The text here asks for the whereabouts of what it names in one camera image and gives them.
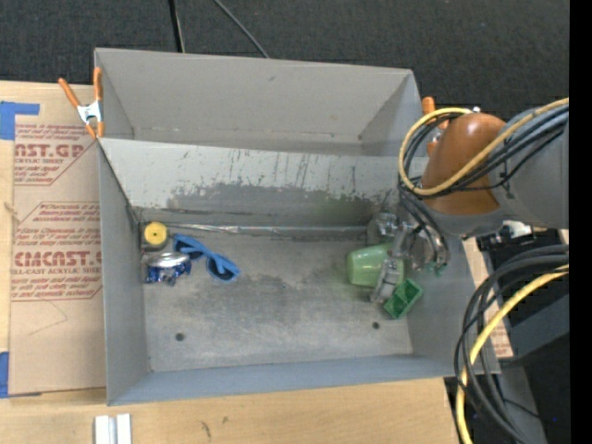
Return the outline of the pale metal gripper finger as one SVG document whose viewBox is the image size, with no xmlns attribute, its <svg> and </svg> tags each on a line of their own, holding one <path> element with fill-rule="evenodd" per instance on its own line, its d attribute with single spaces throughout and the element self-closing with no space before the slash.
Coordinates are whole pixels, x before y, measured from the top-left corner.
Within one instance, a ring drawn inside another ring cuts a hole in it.
<svg viewBox="0 0 592 444">
<path fill-rule="evenodd" d="M 376 286 L 370 293 L 370 302 L 383 302 L 393 292 L 393 263 L 385 260 L 378 275 Z"/>
<path fill-rule="evenodd" d="M 385 273 L 385 296 L 390 297 L 405 279 L 405 261 L 389 259 Z"/>
</svg>

